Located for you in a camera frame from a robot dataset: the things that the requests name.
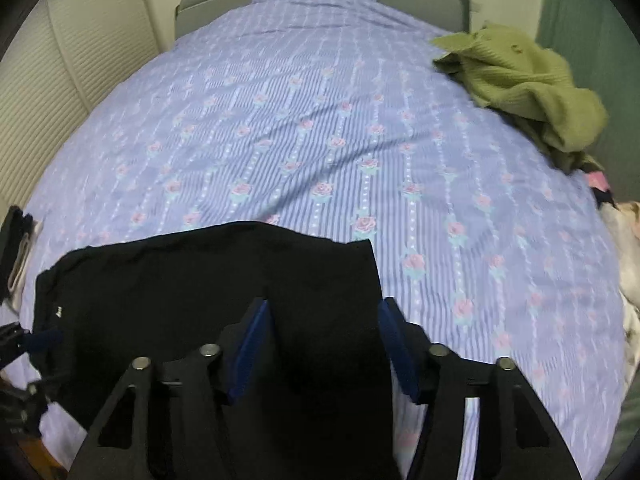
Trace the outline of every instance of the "black clamp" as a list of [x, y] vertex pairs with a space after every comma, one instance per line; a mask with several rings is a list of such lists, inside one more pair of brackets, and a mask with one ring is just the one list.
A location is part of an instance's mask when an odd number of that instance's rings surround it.
[[393, 298], [378, 307], [378, 325], [402, 391], [428, 404], [407, 480], [457, 478], [465, 399], [478, 398], [476, 480], [580, 480], [558, 428], [516, 363], [463, 359], [433, 344], [405, 321]]
[[25, 257], [21, 251], [33, 235], [34, 221], [12, 205], [0, 226], [0, 303], [10, 296], [9, 280]]
[[[4, 368], [25, 352], [40, 351], [62, 341], [57, 330], [33, 335], [18, 322], [0, 326], [0, 368]], [[0, 415], [11, 433], [40, 437], [40, 419], [50, 402], [55, 400], [65, 376], [43, 378], [27, 384], [25, 390], [0, 382]]]
[[[68, 480], [153, 480], [148, 457], [165, 457], [158, 439], [151, 442], [150, 413], [165, 399], [179, 406], [172, 424], [181, 431], [161, 437], [174, 452], [164, 463], [169, 478], [235, 480], [222, 406], [238, 400], [248, 384], [255, 356], [271, 327], [267, 301], [256, 299], [240, 323], [227, 326], [217, 343], [205, 344], [183, 359], [155, 363], [148, 357], [133, 360], [96, 416], [76, 456]], [[126, 442], [110, 442], [111, 428], [122, 427], [118, 406], [134, 394], [132, 420]]]

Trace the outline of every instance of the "rose pattern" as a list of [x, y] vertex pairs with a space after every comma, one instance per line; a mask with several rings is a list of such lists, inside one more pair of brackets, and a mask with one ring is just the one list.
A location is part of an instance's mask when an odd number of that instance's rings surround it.
[[269, 97], [266, 94], [256, 94], [254, 96], [254, 105], [255, 106], [264, 106]]
[[164, 184], [164, 190], [167, 194], [167, 200], [173, 200], [180, 194], [180, 188], [182, 184], [179, 180], [170, 180], [166, 184]]
[[130, 225], [131, 227], [134, 227], [134, 228], [139, 227], [144, 223], [145, 220], [146, 220], [146, 214], [140, 211], [136, 211], [135, 213], [133, 213], [133, 215], [131, 215]]
[[192, 210], [188, 212], [186, 215], [182, 217], [182, 229], [183, 230], [195, 229], [198, 225], [198, 220], [200, 220], [199, 211]]
[[180, 138], [182, 140], [187, 140], [191, 137], [196, 127], [194, 124], [188, 124], [180, 130]]
[[354, 240], [371, 240], [376, 234], [376, 219], [373, 216], [361, 216], [353, 224]]
[[411, 280], [420, 280], [427, 272], [424, 256], [418, 253], [411, 253], [402, 260], [402, 272]]
[[568, 402], [569, 396], [571, 396], [571, 390], [569, 390], [569, 388], [567, 388], [566, 386], [560, 386], [560, 388], [558, 389], [558, 397], [560, 398], [560, 400], [562, 400], [563, 402]]
[[256, 152], [264, 153], [271, 147], [272, 144], [273, 141], [271, 139], [261, 139], [254, 144], [254, 149]]
[[402, 196], [404, 196], [410, 202], [420, 200], [422, 197], [422, 186], [415, 182], [405, 182], [402, 185]]
[[129, 167], [126, 164], [121, 164], [116, 168], [116, 178], [121, 179], [127, 173], [129, 173]]
[[334, 185], [329, 182], [318, 182], [311, 188], [311, 199], [318, 203], [323, 204], [329, 202], [333, 196]]
[[498, 351], [498, 357], [507, 355], [511, 351], [511, 335], [504, 330], [494, 333], [494, 348]]
[[359, 163], [360, 171], [367, 175], [375, 175], [380, 169], [380, 162], [376, 158], [365, 158]]
[[403, 142], [400, 144], [399, 149], [403, 155], [411, 155], [415, 151], [415, 144], [412, 142]]
[[485, 213], [490, 213], [493, 209], [493, 207], [491, 207], [491, 197], [484, 193], [477, 194], [474, 197], [474, 202], [476, 203], [476, 207]]
[[178, 126], [180, 126], [183, 119], [184, 119], [184, 112], [180, 112], [179, 114], [175, 115], [174, 118], [172, 119], [172, 125], [174, 126], [174, 128], [177, 128]]
[[246, 182], [238, 182], [231, 186], [231, 190], [229, 193], [229, 198], [231, 202], [235, 204], [240, 204], [244, 202], [247, 198], [249, 198], [249, 193], [251, 193], [252, 185]]
[[545, 262], [543, 264], [543, 267], [545, 269], [545, 272], [549, 275], [552, 276], [553, 272], [554, 272], [554, 259], [552, 256], [547, 256], [545, 258]]
[[554, 199], [554, 194], [551, 191], [551, 188], [549, 186], [545, 186], [542, 189], [542, 195], [544, 195], [544, 197], [546, 198], [546, 200], [548, 202], [551, 202]]
[[326, 143], [330, 150], [337, 150], [338, 148], [343, 148], [347, 144], [347, 141], [341, 137], [334, 136], [330, 137]]
[[527, 233], [524, 230], [524, 227], [522, 227], [521, 225], [516, 225], [516, 227], [514, 227], [513, 229], [513, 234], [516, 237], [516, 242], [518, 246], [522, 250], [525, 250], [527, 247], [529, 247], [529, 242], [527, 241], [527, 238], [526, 238]]
[[111, 233], [108, 231], [100, 231], [98, 233], [98, 243], [100, 245], [104, 245], [109, 241], [109, 238], [111, 238]]
[[270, 225], [278, 225], [279, 221], [280, 221], [280, 215], [275, 214], [275, 215], [269, 215], [264, 222]]
[[153, 144], [146, 147], [146, 154], [148, 156], [156, 156], [162, 150], [162, 144], [156, 140]]
[[236, 128], [236, 135], [238, 137], [246, 137], [250, 133], [251, 133], [251, 128], [248, 127], [246, 124], [240, 124], [240, 126]]
[[338, 114], [342, 117], [348, 117], [351, 115], [351, 110], [353, 109], [353, 105], [350, 102], [342, 101], [338, 105]]
[[466, 236], [466, 228], [453, 217], [450, 217], [446, 222], [446, 227], [447, 234], [449, 235], [449, 243], [456, 248], [463, 247], [468, 239]]
[[373, 136], [380, 136], [385, 133], [385, 127], [382, 124], [372, 124], [369, 127], [369, 133]]
[[313, 126], [314, 122], [311, 119], [302, 119], [298, 124], [298, 132], [306, 134]]
[[400, 120], [403, 123], [411, 123], [414, 120], [414, 115], [409, 110], [402, 110], [400, 112]]
[[431, 132], [431, 139], [433, 139], [433, 142], [435, 142], [436, 144], [441, 144], [444, 140], [444, 133], [440, 130], [433, 130]]
[[533, 310], [537, 310], [542, 305], [543, 296], [537, 290], [532, 290], [527, 303]]
[[489, 258], [489, 273], [496, 282], [504, 279], [504, 256], [496, 254]]
[[536, 386], [542, 386], [546, 379], [546, 372], [542, 365], [537, 365], [535, 368], [533, 368], [533, 370], [531, 371], [531, 377], [533, 378], [533, 383]]
[[282, 172], [285, 174], [293, 173], [300, 167], [300, 165], [302, 165], [302, 162], [299, 160], [288, 160], [281, 166]]
[[460, 297], [453, 305], [453, 322], [456, 325], [468, 326], [474, 315], [474, 302], [469, 298]]

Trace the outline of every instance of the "green curtain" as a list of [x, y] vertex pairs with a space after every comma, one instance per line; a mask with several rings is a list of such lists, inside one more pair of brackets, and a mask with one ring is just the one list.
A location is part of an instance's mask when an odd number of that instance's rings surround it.
[[609, 124], [590, 147], [617, 200], [640, 200], [640, 44], [610, 0], [544, 0], [538, 43], [564, 56]]

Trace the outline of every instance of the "bed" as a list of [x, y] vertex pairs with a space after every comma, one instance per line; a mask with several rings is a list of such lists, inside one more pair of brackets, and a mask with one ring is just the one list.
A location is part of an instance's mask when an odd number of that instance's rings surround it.
[[[174, 49], [58, 152], [26, 208], [44, 228], [22, 325], [38, 273], [87, 245], [245, 219], [369, 239], [407, 319], [462, 357], [516, 359], [594, 479], [623, 397], [616, 255], [584, 175], [432, 67], [469, 0], [251, 1], [183, 0]], [[406, 473], [422, 411], [394, 397]], [[461, 479], [477, 429], [470, 402]], [[84, 430], [53, 405], [42, 432], [69, 466]]]

